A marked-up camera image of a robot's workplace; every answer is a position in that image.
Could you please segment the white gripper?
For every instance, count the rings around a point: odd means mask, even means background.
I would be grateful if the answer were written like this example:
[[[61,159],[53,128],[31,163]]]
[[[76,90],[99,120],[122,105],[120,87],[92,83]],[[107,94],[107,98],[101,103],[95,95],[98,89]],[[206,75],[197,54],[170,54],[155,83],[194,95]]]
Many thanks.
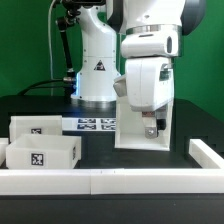
[[[155,111],[174,98],[171,60],[165,57],[128,59],[125,64],[127,97],[135,112]],[[155,117],[143,117],[146,138],[156,138]]]

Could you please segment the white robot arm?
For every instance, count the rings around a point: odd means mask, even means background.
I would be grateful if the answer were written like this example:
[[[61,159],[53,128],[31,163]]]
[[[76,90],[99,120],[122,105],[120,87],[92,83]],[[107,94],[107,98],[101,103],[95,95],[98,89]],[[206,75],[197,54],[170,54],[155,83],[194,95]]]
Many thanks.
[[[75,99],[118,102],[117,127],[156,138],[174,97],[173,59],[181,38],[200,24],[206,0],[84,0],[77,17],[82,67]]]

